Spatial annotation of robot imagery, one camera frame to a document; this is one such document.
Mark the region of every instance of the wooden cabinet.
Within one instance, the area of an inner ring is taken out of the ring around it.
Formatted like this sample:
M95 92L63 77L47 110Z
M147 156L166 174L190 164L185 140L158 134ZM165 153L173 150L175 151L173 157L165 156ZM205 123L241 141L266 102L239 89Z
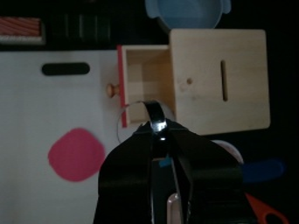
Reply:
M170 45L118 50L122 106L158 100L199 135L269 127L263 30L173 30ZM146 120L145 105L127 107L125 126Z

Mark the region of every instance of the black object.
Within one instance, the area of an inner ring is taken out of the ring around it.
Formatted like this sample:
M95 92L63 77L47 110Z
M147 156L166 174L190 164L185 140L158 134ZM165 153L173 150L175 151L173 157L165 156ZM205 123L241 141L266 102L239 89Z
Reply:
M48 76L87 74L90 72L90 64L86 62L50 63L42 66L42 72Z
M111 151L101 168L94 224L166 224L173 193L179 195L182 224L258 223L238 160L166 119L159 102L145 105L151 122ZM167 158L173 166L161 166Z
M97 14L54 14L48 29L51 39L62 43L78 45L110 43L110 19Z

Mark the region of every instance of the orange object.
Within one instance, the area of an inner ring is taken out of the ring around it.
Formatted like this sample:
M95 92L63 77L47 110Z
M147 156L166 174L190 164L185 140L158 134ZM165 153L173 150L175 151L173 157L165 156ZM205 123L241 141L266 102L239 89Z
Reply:
M278 212L270 205L267 205L262 200L257 199L249 193L246 193L246 195L247 195L249 203L257 214L257 219L259 224L267 224L267 216L271 214L281 219L283 224L290 223L286 216L281 212Z

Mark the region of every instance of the red object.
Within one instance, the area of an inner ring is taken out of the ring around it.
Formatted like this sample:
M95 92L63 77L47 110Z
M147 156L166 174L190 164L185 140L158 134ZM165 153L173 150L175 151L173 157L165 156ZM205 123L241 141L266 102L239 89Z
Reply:
M72 129L48 153L51 167L68 181L82 181L99 172L106 159L105 146L83 128Z
M0 35L42 36L42 20L35 17L0 17Z
M267 216L274 215L281 219L283 224L289 224L289 220L285 215L278 212L270 205L267 205L262 200L257 199L253 195L246 193L249 203L257 214L257 219L259 224L267 224Z

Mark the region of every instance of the dark background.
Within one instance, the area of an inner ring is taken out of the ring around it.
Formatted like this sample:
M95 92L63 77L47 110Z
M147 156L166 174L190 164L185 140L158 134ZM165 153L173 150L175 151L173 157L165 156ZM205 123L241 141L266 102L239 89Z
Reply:
M299 223L299 147L298 147L298 7L287 0L231 0L233 10L217 29L263 29L267 41L267 69L271 125L269 129L207 136L227 140L241 150L246 162L281 158L282 178L246 185L246 191L279 210L291 224ZM52 17L91 14L109 20L109 41L71 43L52 36ZM167 44L169 36L146 15L142 0L3 1L0 16L40 17L46 24L47 45L7 46L0 51L117 49L118 44Z

